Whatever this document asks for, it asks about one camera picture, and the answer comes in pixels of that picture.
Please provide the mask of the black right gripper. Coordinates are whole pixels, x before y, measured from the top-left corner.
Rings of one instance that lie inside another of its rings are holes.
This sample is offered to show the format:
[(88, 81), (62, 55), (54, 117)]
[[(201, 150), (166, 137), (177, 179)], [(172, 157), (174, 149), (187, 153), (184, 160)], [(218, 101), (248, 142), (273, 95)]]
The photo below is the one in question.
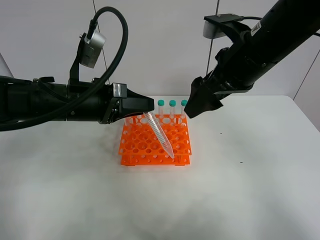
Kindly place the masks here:
[(231, 70), (222, 67), (222, 59), (227, 54), (229, 47), (222, 48), (215, 56), (217, 64), (204, 78), (195, 78), (191, 83), (191, 92), (184, 108), (189, 118), (214, 111), (223, 106), (219, 101), (231, 94), (246, 93), (253, 85), (245, 86), (238, 81)]

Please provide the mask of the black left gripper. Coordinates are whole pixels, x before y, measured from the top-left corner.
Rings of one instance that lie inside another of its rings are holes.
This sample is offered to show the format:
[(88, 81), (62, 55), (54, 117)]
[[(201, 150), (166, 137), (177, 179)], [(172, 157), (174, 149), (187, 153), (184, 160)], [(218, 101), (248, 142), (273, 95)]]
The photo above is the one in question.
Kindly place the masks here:
[(120, 117), (120, 103), (122, 102), (122, 117), (142, 115), (155, 109), (153, 98), (135, 93), (127, 89), (124, 83), (111, 83), (106, 85), (107, 96), (102, 111), (100, 124), (111, 124)]

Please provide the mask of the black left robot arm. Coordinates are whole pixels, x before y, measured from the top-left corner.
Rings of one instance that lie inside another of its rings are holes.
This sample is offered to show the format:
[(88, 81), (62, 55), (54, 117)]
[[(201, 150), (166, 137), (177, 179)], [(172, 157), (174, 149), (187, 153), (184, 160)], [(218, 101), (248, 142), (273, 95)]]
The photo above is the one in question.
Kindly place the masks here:
[(57, 84), (53, 77), (34, 80), (0, 78), (0, 130), (20, 130), (49, 121), (111, 124), (153, 111), (154, 100), (123, 83), (104, 84), (85, 94), (99, 81)]

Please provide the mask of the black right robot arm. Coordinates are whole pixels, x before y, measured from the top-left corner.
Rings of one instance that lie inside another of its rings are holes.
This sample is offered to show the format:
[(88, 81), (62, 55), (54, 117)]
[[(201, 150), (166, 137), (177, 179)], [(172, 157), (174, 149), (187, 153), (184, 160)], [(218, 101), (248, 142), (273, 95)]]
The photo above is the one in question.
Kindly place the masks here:
[(227, 36), (230, 47), (215, 56), (217, 64), (205, 77), (191, 83), (184, 108), (189, 118), (223, 106), (222, 99), (246, 93), (255, 82), (320, 29), (318, 0), (279, 0), (250, 28), (235, 14), (204, 17), (209, 39)]

